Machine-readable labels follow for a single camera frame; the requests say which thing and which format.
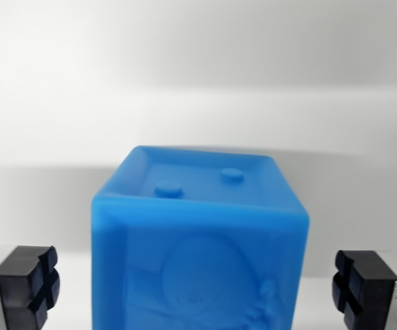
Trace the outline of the black-tipped silver gripper right finger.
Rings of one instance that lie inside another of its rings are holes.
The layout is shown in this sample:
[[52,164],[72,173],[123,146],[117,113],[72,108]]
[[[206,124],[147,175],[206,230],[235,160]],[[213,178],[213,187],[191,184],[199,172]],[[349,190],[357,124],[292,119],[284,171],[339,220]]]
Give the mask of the black-tipped silver gripper right finger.
[[397,329],[397,255],[339,250],[332,297],[348,329]]

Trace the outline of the black-tipped silver gripper left finger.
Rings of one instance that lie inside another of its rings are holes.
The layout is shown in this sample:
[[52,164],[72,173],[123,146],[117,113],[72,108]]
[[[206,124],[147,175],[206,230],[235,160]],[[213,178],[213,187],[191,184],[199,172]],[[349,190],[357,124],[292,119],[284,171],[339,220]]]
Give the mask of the black-tipped silver gripper left finger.
[[0,329],[42,329],[60,292],[54,246],[0,247]]

